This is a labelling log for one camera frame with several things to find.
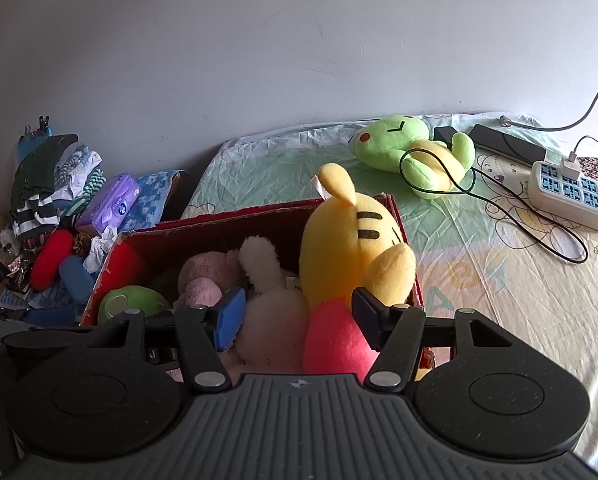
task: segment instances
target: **black phone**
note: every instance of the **black phone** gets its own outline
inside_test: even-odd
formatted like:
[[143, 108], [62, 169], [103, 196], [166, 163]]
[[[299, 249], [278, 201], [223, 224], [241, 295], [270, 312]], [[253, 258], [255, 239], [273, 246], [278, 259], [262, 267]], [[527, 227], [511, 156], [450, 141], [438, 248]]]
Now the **black phone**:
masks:
[[[443, 140], [448, 146], [452, 146], [453, 135], [456, 133], [457, 130], [452, 126], [438, 126], [435, 128], [433, 139]], [[546, 160], [545, 148], [483, 124], [475, 124], [468, 135], [477, 146], [488, 148], [529, 166], [537, 160]]]

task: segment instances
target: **power strip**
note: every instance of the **power strip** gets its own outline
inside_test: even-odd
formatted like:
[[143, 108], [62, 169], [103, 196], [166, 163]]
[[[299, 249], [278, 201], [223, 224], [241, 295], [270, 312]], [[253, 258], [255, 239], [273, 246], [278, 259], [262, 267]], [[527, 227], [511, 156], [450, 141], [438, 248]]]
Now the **power strip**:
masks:
[[537, 161], [528, 179], [528, 197], [537, 209], [598, 231], [597, 180], [568, 178], [558, 166]]

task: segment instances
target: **green plush frog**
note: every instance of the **green plush frog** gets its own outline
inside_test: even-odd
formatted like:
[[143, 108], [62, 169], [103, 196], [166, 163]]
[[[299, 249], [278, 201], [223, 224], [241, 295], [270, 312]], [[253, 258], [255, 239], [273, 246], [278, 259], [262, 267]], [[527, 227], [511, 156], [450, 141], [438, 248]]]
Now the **green plush frog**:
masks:
[[[399, 162], [408, 150], [427, 150], [439, 157], [455, 182], [460, 182], [474, 162], [472, 139], [457, 132], [453, 135], [451, 151], [445, 142], [429, 140], [429, 136], [428, 126], [421, 119], [395, 115], [360, 129], [348, 141], [348, 146], [367, 165], [394, 173], [399, 173]], [[409, 182], [422, 189], [449, 191], [454, 186], [437, 159], [428, 153], [409, 153], [401, 163], [401, 170]], [[417, 189], [413, 191], [426, 199], [440, 196]]]

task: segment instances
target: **purple tissue pack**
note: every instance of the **purple tissue pack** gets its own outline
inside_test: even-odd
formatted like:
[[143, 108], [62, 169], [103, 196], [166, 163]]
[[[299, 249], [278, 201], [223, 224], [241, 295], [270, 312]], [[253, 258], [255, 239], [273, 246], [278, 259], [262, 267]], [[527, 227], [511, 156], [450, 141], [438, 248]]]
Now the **purple tissue pack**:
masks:
[[97, 236], [108, 226], [119, 227], [138, 196], [139, 186], [128, 173], [110, 178], [83, 210], [75, 228]]

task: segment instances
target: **bed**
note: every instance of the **bed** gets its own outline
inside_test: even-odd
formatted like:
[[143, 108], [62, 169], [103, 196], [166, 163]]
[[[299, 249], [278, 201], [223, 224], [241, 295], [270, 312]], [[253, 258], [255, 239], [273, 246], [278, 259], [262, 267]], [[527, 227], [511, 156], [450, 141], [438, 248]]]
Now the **bed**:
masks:
[[[431, 128], [468, 131], [475, 123], [498, 128], [501, 113], [422, 116]], [[538, 124], [529, 116], [514, 121]], [[317, 168], [337, 162], [357, 190], [393, 194], [430, 316], [451, 317], [474, 307], [578, 377], [588, 390], [590, 420], [576, 453], [598, 471], [598, 233], [570, 224], [590, 254], [583, 265], [566, 264], [542, 249], [492, 206], [468, 196], [419, 199], [398, 174], [358, 161], [346, 143], [370, 121], [296, 126], [226, 142], [205, 170], [183, 218], [290, 200], [315, 198]], [[509, 128], [546, 147], [558, 162], [554, 137]], [[530, 168], [478, 148], [475, 166], [527, 196]], [[538, 238], [570, 256], [578, 249], [558, 228], [540, 221], [515, 197], [478, 177], [474, 191], [494, 200]], [[435, 352], [437, 362], [447, 354]]]

